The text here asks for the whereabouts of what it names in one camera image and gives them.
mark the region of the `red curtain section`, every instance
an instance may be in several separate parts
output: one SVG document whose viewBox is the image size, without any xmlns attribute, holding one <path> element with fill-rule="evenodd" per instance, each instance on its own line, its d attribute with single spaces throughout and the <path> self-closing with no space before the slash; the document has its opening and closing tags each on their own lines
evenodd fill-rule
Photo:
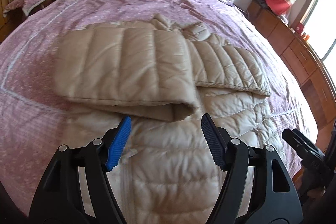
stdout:
<svg viewBox="0 0 336 224">
<path fill-rule="evenodd" d="M 281 15 L 286 12 L 291 5 L 286 0 L 265 0 L 273 13 Z"/>
</svg>

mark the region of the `cabinet handle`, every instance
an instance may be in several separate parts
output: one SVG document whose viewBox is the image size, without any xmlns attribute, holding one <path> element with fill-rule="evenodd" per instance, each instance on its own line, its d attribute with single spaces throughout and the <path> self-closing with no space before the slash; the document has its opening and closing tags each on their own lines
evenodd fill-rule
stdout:
<svg viewBox="0 0 336 224">
<path fill-rule="evenodd" d="M 324 92 L 323 89 L 322 89 L 322 92 L 323 92 L 324 98 L 327 99 L 327 96 L 326 96 L 326 94 L 325 94 L 325 92 Z"/>
<path fill-rule="evenodd" d="M 305 56 L 303 55 L 303 53 L 302 53 L 302 52 L 300 52 L 300 53 L 301 53 L 303 59 L 304 59 L 305 61 L 307 61 L 307 59 L 305 58 Z"/>
</svg>

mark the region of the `bed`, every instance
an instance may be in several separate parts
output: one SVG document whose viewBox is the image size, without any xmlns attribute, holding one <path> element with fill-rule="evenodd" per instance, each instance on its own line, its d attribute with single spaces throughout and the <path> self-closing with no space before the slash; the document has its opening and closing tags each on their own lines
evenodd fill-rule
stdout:
<svg viewBox="0 0 336 224">
<path fill-rule="evenodd" d="M 180 23 L 202 21 L 230 44 L 255 52 L 269 80 L 272 94 L 267 103 L 277 134 L 298 128 L 316 141 L 317 126 L 296 80 L 236 7 L 218 0 L 58 0 L 29 17 L 0 46 L 0 181 L 24 214 L 64 140 L 71 108 L 71 103 L 53 92 L 58 41 L 70 30 L 89 24 L 149 20 L 156 13 Z M 300 159 L 284 141 L 282 145 L 285 165 L 293 176 Z"/>
</svg>

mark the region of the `silver screw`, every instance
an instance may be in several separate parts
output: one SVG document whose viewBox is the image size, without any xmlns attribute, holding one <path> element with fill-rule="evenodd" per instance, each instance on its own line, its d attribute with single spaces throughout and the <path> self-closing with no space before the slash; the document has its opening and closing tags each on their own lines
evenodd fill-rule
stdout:
<svg viewBox="0 0 336 224">
<path fill-rule="evenodd" d="M 267 149 L 269 152 L 273 152 L 273 151 L 274 151 L 274 147 L 271 146 L 271 145 L 267 145 L 267 146 L 266 146 L 266 149 Z"/>
<path fill-rule="evenodd" d="M 66 146 L 66 145 L 61 145 L 61 146 L 58 148 L 58 150 L 61 151 L 61 152 L 65 151 L 66 149 L 67 149 L 67 146 Z"/>
<path fill-rule="evenodd" d="M 94 139 L 94 140 L 92 141 L 92 143 L 93 143 L 94 145 L 100 145 L 100 144 L 101 144 L 101 139 Z"/>
<path fill-rule="evenodd" d="M 235 145 L 238 145 L 238 144 L 240 144 L 240 140 L 237 139 L 237 138 L 233 138 L 233 139 L 231 139 L 231 143 L 233 143 Z"/>
</svg>

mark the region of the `beige puffer jacket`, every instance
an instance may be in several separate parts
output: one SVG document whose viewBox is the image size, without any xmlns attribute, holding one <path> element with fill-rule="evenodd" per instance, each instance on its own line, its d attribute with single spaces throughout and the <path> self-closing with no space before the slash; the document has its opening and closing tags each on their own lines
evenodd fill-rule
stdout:
<svg viewBox="0 0 336 224">
<path fill-rule="evenodd" d="M 128 223 L 206 222 L 225 178 L 201 131 L 206 112 L 231 137 L 249 146 L 271 144 L 285 160 L 261 62 L 204 23 L 181 26 L 157 15 L 149 22 L 94 24 L 69 33 L 58 56 L 55 91 L 85 103 L 73 106 L 62 143 L 84 146 L 123 114 L 132 117 L 124 155 L 108 173 Z M 94 214 L 88 192 L 82 195 Z"/>
</svg>

